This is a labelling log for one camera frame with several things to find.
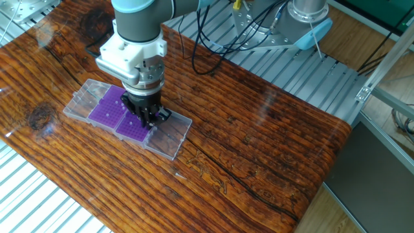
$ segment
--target glossy tabletop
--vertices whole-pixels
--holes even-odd
[[[351,127],[229,61],[196,75],[166,27],[162,103],[193,120],[174,161],[68,118],[87,79],[121,86],[84,50],[112,19],[110,1],[64,1],[0,49],[0,138],[115,232],[292,232]]]

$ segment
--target blue component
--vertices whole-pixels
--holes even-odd
[[[131,14],[149,7],[155,0],[111,0],[115,10]]]
[[[208,5],[211,5],[212,3],[213,3],[213,0],[199,0],[199,8],[197,10],[207,7]]]
[[[315,33],[316,40],[321,40],[326,33],[332,27],[332,20],[330,18],[325,19],[322,23],[318,26],[313,28],[313,33]],[[295,46],[297,46],[301,50],[310,49],[312,46],[315,45],[315,39],[313,38],[312,31],[310,30],[306,35],[302,36],[297,42],[295,42]]]

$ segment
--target clear plastic tray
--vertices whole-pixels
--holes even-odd
[[[144,149],[173,160],[186,138],[192,120],[174,111],[170,118],[150,130],[141,127],[120,100],[124,89],[88,79],[63,110],[68,117],[90,123]]]

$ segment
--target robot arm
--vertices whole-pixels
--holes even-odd
[[[122,81],[126,92],[121,100],[141,120],[143,127],[157,126],[171,114],[161,104],[161,89],[164,85],[164,63],[161,58],[167,54],[167,42],[162,39],[160,24],[212,2],[112,0],[116,18],[113,21],[114,35],[100,48],[101,56],[96,59],[96,63],[101,70]],[[269,17],[262,19],[259,26],[253,24],[255,22],[252,19],[263,14],[263,9],[275,4],[279,6],[271,8],[273,12],[268,14]],[[283,35],[284,43],[294,41],[294,46],[305,50],[324,37],[332,25],[332,21],[327,18],[326,0],[255,0],[250,6],[247,22],[251,22],[249,25],[252,25],[252,30],[259,31],[257,36],[263,37],[263,41],[269,37],[269,41],[276,42],[278,36]],[[237,19],[242,15],[237,10],[234,13]],[[240,25],[244,23],[236,23],[236,28]],[[275,27],[278,34],[273,34]]]
[[[100,48],[99,68],[122,81],[121,97],[148,128],[166,121],[161,105],[167,43],[161,23],[208,6],[213,0],[112,0],[114,35]]]

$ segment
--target black cable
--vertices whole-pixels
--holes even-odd
[[[262,20],[260,20],[260,21],[258,21],[257,23],[258,23],[258,28],[259,27],[261,27],[261,25],[263,24],[263,22],[264,22],[264,20],[267,18],[267,16],[269,15],[269,13],[273,10],[273,8],[276,6],[276,5],[278,5],[278,4],[280,4],[281,2],[283,2],[283,1],[278,1],[277,3],[274,3],[273,5],[272,5],[272,8],[271,9],[269,9],[268,10],[268,12],[267,12],[267,14],[266,14],[266,16],[262,19]],[[212,43],[212,41],[204,34],[204,32],[202,31],[202,28],[201,28],[201,26],[200,26],[200,21],[199,21],[200,19],[199,19],[199,17],[197,16],[197,24],[198,24],[198,28],[199,28],[199,33],[201,33],[201,35],[203,35],[210,43]],[[254,23],[255,21],[252,21],[248,26],[247,26],[247,28],[248,27],[251,27],[251,25]],[[225,45],[223,45],[223,47],[222,47],[222,49],[227,49],[228,51],[230,51],[230,52],[243,52],[243,51],[249,51],[249,50],[252,50],[252,49],[254,49],[254,48],[256,48],[256,47],[258,47],[259,45],[261,45],[267,38],[268,38],[268,35],[266,36],[266,38],[265,39],[263,39],[261,42],[259,42],[257,45],[255,45],[254,47],[250,47],[250,48],[248,48],[248,49],[240,49],[247,41],[250,41],[254,36],[255,36],[255,34],[257,33],[257,30],[255,30],[254,31],[254,33],[250,36],[250,37],[248,37],[249,35],[250,35],[250,33],[253,31],[253,29],[254,29],[254,27],[252,27],[251,29],[250,29],[250,31],[249,31],[249,33],[246,35],[246,38],[242,41],[242,42],[240,42],[240,43],[235,43],[234,45],[240,45],[240,46],[238,46],[238,48],[236,48],[236,49],[231,49],[231,48],[226,48],[225,47]],[[211,52],[214,52],[214,51],[212,51],[210,48],[209,48],[209,46],[207,46],[206,44],[205,44],[205,42],[202,40],[202,37],[200,37],[200,41],[201,41],[201,43],[208,49],[208,50],[210,50]],[[222,54],[227,54],[227,52],[214,52],[214,53],[216,53],[216,54],[220,54],[220,55],[222,55]]]
[[[409,125],[413,122],[412,119],[407,118],[403,123],[400,117],[400,113],[393,109],[391,110],[395,127],[401,129],[404,133],[407,133],[408,138],[414,143],[414,131],[409,128]]]
[[[195,40],[195,45],[194,45],[194,49],[193,49],[193,56],[191,57],[191,65],[192,65],[192,67],[193,67],[193,70],[194,70],[194,72],[196,73],[196,74],[198,74],[198,75],[204,75],[204,74],[209,74],[209,73],[211,73],[211,72],[213,72],[214,70],[216,70],[219,66],[220,66],[220,64],[221,64],[221,62],[223,62],[223,60],[224,60],[224,58],[225,58],[225,56],[228,54],[228,53],[230,53],[230,51],[231,51],[231,49],[232,49],[232,47],[236,44],[236,41],[243,35],[243,33],[253,24],[253,22],[255,22],[255,21],[257,21],[264,13],[266,13],[267,12],[267,14],[266,14],[266,16],[265,16],[265,18],[269,15],[269,13],[272,11],[272,9],[278,4],[278,3],[280,3],[280,1],[278,1],[277,3],[274,3],[273,5],[270,5],[268,8],[266,8],[264,11],[262,11],[262,13],[260,13],[255,19],[253,19],[252,20],[252,22],[240,33],[240,35],[238,35],[238,37],[236,37],[236,39],[232,42],[232,44],[230,45],[230,47],[229,48],[226,48],[226,52],[224,52],[224,54],[221,56],[221,58],[220,58],[220,60],[219,60],[219,62],[212,68],[212,69],[210,69],[209,71],[207,71],[207,72],[199,72],[196,68],[195,68],[195,63],[194,63],[194,59],[195,59],[195,52],[197,51],[197,45],[199,44],[199,40],[200,40],[200,37],[201,37],[201,30],[202,30],[202,28],[204,27],[204,23],[205,23],[205,21],[206,21],[206,18],[207,18],[207,14],[208,14],[208,12],[210,11],[210,7],[208,6],[207,7],[207,9],[206,9],[206,12],[204,13],[204,17],[203,17],[203,19],[202,19],[202,22],[201,22],[201,24],[200,24],[200,28],[199,28],[199,33],[197,34],[197,38],[196,38],[196,40]],[[265,40],[267,39],[267,37],[265,38],[265,39],[263,39],[262,40],[262,42],[260,42],[260,43],[258,43],[257,45],[255,45],[254,47],[252,47],[252,48],[250,48],[250,49],[253,49],[253,48],[255,48],[255,47],[257,47],[257,46],[259,46],[260,44],[262,44]]]
[[[407,13],[402,16],[402,18],[400,19],[400,21],[393,27],[393,31],[390,31],[389,34],[385,37],[385,39],[381,42],[381,44],[375,49],[375,51],[368,57],[368,59],[366,59],[366,61],[360,66],[360,68],[357,70],[357,72],[360,72],[363,68],[367,67],[368,65],[372,64],[372,62],[370,64],[367,64],[367,62],[380,50],[380,48],[386,43],[386,41],[389,39],[389,37],[396,31],[396,29],[398,28],[398,26],[405,20],[405,18],[407,16],[409,16],[409,14],[414,10],[414,5],[407,11]],[[375,61],[380,60],[382,58],[384,58],[387,55],[384,54],[381,57],[377,58]]]
[[[113,28],[112,28],[112,26],[111,26],[111,27],[109,27],[109,28],[108,28],[108,30],[106,30],[106,32],[105,32],[102,36],[100,36],[100,37],[99,37],[96,41],[94,41],[94,42],[92,42],[91,44],[87,45],[87,46],[85,47],[86,52],[87,52],[87,53],[89,53],[89,54],[90,54],[91,56],[93,56],[94,58],[97,58],[97,57],[101,56],[101,54],[100,54],[99,52],[93,52],[93,51],[89,50],[89,48],[90,48],[90,47],[92,47],[92,46],[94,46],[94,45],[96,45],[96,44],[98,44],[99,42],[101,42],[101,40],[103,40],[103,39],[106,37],[106,35],[110,34],[112,30],[113,30]]]
[[[191,56],[189,56],[188,58],[186,58],[186,57],[185,57],[185,54],[184,54],[184,41],[182,40],[182,33],[181,33],[181,25],[182,25],[182,22],[184,21],[184,18],[185,18],[185,16],[182,16],[181,21],[180,21],[180,24],[179,24],[178,31],[179,31],[180,42],[181,42],[182,59],[187,60],[187,59],[191,58]],[[212,50],[211,50],[211,52],[212,52],[212,53],[211,53],[210,55],[208,55],[208,56],[200,56],[200,57],[203,57],[203,58],[210,57],[210,56],[212,56],[213,54],[215,54],[215,53],[216,53],[219,49],[221,49],[221,48],[218,48],[218,49],[216,49],[215,51],[212,51]]]

